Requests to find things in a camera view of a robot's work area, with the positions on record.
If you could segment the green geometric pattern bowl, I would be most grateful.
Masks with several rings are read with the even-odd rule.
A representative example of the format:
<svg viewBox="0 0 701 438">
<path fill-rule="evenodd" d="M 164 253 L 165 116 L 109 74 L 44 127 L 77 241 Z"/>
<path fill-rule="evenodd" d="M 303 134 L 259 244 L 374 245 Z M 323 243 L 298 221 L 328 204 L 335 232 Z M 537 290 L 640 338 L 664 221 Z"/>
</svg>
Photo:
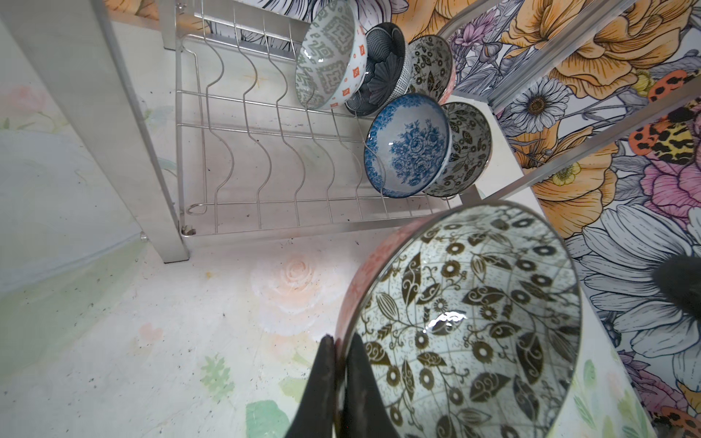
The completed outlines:
<svg viewBox="0 0 701 438">
<path fill-rule="evenodd" d="M 367 42 L 354 1 L 330 1 L 311 22 L 296 58 L 295 91 L 312 111 L 338 109 L 363 84 Z"/>
</svg>

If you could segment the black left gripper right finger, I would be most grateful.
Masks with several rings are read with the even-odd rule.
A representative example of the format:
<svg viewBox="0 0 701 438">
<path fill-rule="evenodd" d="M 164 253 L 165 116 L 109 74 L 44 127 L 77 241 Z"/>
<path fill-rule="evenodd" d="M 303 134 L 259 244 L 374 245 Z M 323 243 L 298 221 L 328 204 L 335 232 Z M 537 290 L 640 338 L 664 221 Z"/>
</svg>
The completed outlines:
<svg viewBox="0 0 701 438">
<path fill-rule="evenodd" d="M 342 436 L 350 438 L 399 437 L 385 411 L 363 340 L 354 334 L 346 360 Z"/>
</svg>

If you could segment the dark blue petal bowl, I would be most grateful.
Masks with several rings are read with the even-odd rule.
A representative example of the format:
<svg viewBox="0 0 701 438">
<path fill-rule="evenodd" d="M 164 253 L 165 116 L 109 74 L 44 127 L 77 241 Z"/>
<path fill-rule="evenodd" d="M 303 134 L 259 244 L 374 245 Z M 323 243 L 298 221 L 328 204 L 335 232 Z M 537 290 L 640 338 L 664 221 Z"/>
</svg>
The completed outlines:
<svg viewBox="0 0 701 438">
<path fill-rule="evenodd" d="M 363 84 L 345 103 L 354 116 L 376 113 L 390 101 L 407 93 L 412 58 L 400 27 L 385 22 L 366 34 L 367 66 Z"/>
</svg>

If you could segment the black floral pattern bowl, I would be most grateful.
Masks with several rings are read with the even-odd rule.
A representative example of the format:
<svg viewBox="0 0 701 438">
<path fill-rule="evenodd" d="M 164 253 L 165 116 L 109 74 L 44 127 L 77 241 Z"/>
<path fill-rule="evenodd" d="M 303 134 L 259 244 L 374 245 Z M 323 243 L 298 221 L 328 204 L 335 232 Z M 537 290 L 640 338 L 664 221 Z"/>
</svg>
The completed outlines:
<svg viewBox="0 0 701 438">
<path fill-rule="evenodd" d="M 376 248 L 343 299 L 337 432 L 358 334 L 399 437 L 544 437 L 581 330 L 574 264 L 539 214 L 488 202 L 416 220 Z"/>
</svg>

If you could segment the pink rimmed patterned bowl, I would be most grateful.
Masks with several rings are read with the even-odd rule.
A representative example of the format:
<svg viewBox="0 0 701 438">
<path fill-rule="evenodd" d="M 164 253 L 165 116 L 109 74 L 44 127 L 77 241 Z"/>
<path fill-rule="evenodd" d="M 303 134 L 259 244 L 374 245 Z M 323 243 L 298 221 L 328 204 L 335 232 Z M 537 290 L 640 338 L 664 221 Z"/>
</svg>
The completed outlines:
<svg viewBox="0 0 701 438">
<path fill-rule="evenodd" d="M 456 71 L 451 48 L 441 36 L 425 35 L 415 38 L 408 46 L 412 56 L 409 93 L 419 93 L 443 105 L 456 83 Z"/>
</svg>

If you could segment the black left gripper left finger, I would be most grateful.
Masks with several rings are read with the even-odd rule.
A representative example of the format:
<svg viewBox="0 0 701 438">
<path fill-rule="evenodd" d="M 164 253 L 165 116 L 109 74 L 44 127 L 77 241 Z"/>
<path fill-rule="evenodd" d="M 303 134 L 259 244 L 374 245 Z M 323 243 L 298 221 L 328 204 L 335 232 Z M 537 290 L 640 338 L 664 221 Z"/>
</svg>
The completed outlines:
<svg viewBox="0 0 701 438">
<path fill-rule="evenodd" d="M 336 353 L 334 339 L 321 339 L 299 409 L 286 438 L 330 438 L 336 409 Z"/>
</svg>

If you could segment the blue white floral bowl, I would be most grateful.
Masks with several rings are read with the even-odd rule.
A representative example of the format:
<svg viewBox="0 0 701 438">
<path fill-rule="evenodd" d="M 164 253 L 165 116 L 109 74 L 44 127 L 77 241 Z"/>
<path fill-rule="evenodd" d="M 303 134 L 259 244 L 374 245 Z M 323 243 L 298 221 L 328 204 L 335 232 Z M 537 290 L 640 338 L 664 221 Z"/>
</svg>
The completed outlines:
<svg viewBox="0 0 701 438">
<path fill-rule="evenodd" d="M 407 198 L 428 188 L 451 152 L 447 115 L 433 99 L 405 94 L 375 117 L 363 151 L 364 171 L 381 195 Z"/>
</svg>

